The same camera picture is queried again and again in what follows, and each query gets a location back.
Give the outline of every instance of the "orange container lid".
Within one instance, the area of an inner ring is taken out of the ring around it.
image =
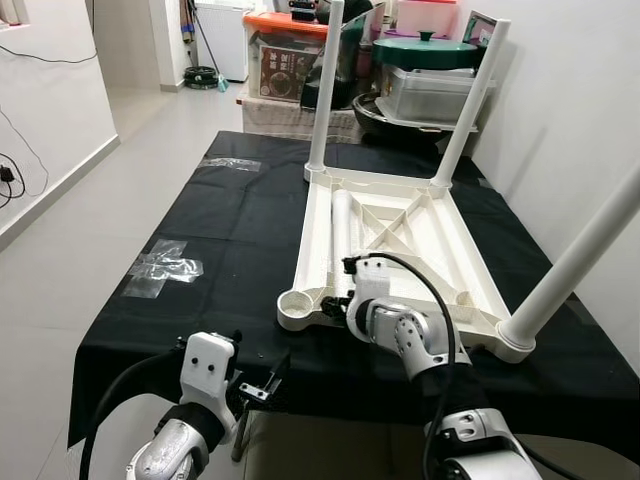
[[[290,13],[262,12],[248,13],[244,16],[244,22],[255,25],[258,28],[279,28],[295,32],[307,32],[316,35],[327,36],[329,27],[315,22],[294,22]]]

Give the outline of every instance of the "green pot lid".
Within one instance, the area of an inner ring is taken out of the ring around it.
[[[478,64],[478,48],[468,43],[431,39],[433,32],[420,32],[420,38],[385,38],[373,42],[373,60],[403,70],[454,70]]]

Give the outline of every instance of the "white plastic table frame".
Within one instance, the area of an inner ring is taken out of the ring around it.
[[[409,261],[434,283],[465,345],[483,344],[506,362],[522,361],[535,349],[540,329],[640,209],[640,161],[511,315],[449,193],[510,20],[496,23],[436,175],[419,179],[324,165],[343,8],[344,0],[333,0],[304,172],[310,185],[296,276],[291,290],[278,298],[278,321],[289,330],[311,324],[336,326],[321,312],[320,302],[352,288],[351,279],[339,268],[341,258],[347,253],[387,251]],[[417,279],[389,266],[392,297],[426,312],[437,309]]]

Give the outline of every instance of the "black tablecloth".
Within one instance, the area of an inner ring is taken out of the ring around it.
[[[259,172],[197,169],[144,252],[158,239],[186,240],[183,257],[203,262],[193,284],[167,281],[156,299],[122,296],[125,276],[78,348],[69,444],[86,433],[111,381],[134,362],[166,351],[197,331],[244,339],[238,359],[248,381],[266,379],[288,349],[291,370],[270,408],[306,415],[416,423],[418,398],[400,360],[346,330],[312,327],[289,333],[276,322],[277,296],[291,287],[304,221],[302,179],[309,143],[221,132],[210,157],[261,162]],[[328,145],[329,166],[431,177],[437,163],[385,148]],[[470,162],[458,167],[452,195],[511,311],[550,268],[503,198],[478,183]],[[562,306],[523,363],[488,353],[474,364],[493,405],[516,433],[597,443],[637,462],[638,378],[592,320]],[[116,403],[150,392],[177,401],[179,365],[130,385]]]

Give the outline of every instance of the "white pipe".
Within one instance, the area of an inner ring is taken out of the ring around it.
[[[507,39],[507,32],[510,26],[511,20],[498,20],[496,23],[496,27],[491,35],[491,40],[489,41],[489,46],[480,64],[478,74],[471,86],[467,101],[464,102],[464,107],[462,107],[458,123],[456,123],[456,128],[453,130],[453,135],[451,136],[447,150],[444,152],[438,172],[436,176],[431,179],[431,184],[436,187],[449,188],[451,186],[451,177],[458,165],[458,160],[460,160],[460,155],[462,155],[462,149],[467,142],[467,138],[469,138],[469,131],[471,127],[473,127],[473,123],[482,106],[489,81],[498,62],[498,54]]]
[[[640,210],[640,161],[625,175],[618,190],[600,207],[513,317],[498,324],[499,337],[507,347],[524,356],[535,348],[536,334]]]
[[[351,194],[348,190],[333,193],[331,220],[333,224],[333,295],[346,297],[353,287],[351,277],[344,273],[342,259],[351,256]]]
[[[340,47],[340,32],[342,30],[342,12],[344,0],[333,0],[329,13],[329,35],[324,48],[322,60],[322,74],[320,75],[320,89],[316,104],[316,119],[313,124],[311,138],[311,153],[309,161],[304,166],[304,179],[308,182],[311,172],[324,172],[324,151],[327,145],[329,117],[331,116],[331,97],[333,96],[333,80],[338,65],[338,50]]]

